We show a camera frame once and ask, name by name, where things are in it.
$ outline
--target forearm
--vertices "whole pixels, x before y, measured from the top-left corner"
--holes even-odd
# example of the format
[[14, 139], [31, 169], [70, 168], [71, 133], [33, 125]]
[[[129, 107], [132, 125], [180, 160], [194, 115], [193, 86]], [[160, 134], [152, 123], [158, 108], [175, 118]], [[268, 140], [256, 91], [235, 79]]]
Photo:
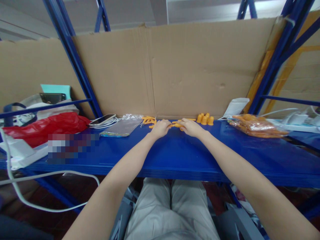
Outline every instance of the forearm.
[[135, 145], [104, 178], [64, 239], [108, 239], [124, 193], [140, 172], [157, 140], [150, 133]]
[[315, 227], [248, 161], [209, 132], [200, 140], [229, 180], [248, 199], [271, 239], [319, 238]]
[[107, 185], [109, 189], [121, 188], [125, 191], [142, 169], [147, 154], [156, 140], [156, 137], [148, 133], [120, 159], [105, 177], [101, 185]]

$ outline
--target warehouse ceiling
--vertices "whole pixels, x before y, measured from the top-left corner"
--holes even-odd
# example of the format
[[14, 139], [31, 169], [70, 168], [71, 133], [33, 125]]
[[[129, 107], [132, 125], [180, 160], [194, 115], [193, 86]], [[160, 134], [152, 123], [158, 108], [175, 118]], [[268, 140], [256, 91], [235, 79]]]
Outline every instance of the warehouse ceiling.
[[[255, 1], [258, 18], [279, 16], [284, 3], [285, 0]], [[94, 31], [96, 0], [64, 0], [64, 4], [76, 34]], [[111, 30], [115, 31], [142, 23], [156, 26], [235, 20], [240, 0], [105, 0], [105, 5]], [[319, 8], [320, 0], [316, 0], [312, 10]], [[42, 0], [0, 0], [0, 37], [19, 40], [57, 34]]]

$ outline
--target white phone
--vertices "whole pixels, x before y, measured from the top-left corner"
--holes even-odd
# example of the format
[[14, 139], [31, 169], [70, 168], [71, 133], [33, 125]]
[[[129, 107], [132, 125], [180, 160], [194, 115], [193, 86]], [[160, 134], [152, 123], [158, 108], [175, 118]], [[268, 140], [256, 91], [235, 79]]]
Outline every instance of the white phone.
[[103, 117], [101, 118], [97, 118], [95, 120], [93, 120], [89, 125], [90, 126], [99, 126], [99, 125], [102, 125], [104, 124], [105, 122], [107, 122], [108, 120], [112, 119], [113, 117], [115, 117], [116, 115], [115, 114], [107, 114], [107, 115], [104, 115]]

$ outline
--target beige pants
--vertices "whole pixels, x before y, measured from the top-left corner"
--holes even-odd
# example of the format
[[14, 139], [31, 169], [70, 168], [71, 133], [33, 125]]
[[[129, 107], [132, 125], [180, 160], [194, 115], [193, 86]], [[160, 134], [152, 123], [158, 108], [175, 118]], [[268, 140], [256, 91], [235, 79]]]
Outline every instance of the beige pants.
[[125, 239], [153, 239], [170, 232], [192, 232], [200, 239], [220, 239], [200, 181], [145, 178]]

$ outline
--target dark red floor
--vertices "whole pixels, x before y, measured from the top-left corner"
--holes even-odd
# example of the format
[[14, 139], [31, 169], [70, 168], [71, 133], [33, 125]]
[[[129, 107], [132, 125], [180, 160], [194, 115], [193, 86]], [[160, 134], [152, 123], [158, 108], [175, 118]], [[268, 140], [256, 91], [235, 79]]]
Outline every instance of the dark red floor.
[[[104, 176], [98, 176], [98, 178], [102, 181]], [[72, 194], [81, 203], [88, 201], [97, 187], [95, 180], [92, 178], [72, 175], [60, 176], [57, 179], [70, 192], [70, 194]], [[141, 190], [142, 182], [141, 178], [135, 179], [133, 185], [136, 190]], [[220, 215], [225, 211], [225, 202], [233, 203], [233, 199], [230, 197], [225, 186], [219, 187], [213, 182], [204, 182], [204, 186], [207, 191], [207, 195], [212, 202], [216, 215]], [[308, 190], [302, 190], [299, 193], [294, 193], [282, 187], [279, 189], [295, 206], [301, 204], [314, 193], [314, 191]], [[29, 201], [37, 205], [53, 209], [66, 208], [60, 200], [56, 199], [42, 187], [33, 194]], [[19, 221], [27, 222], [35, 228], [54, 235], [56, 240], [62, 239], [76, 217], [77, 214], [73, 211], [50, 213], [36, 210], [25, 205], [23, 205], [13, 216], [13, 218]], [[312, 223], [320, 229], [320, 217], [313, 219]]]

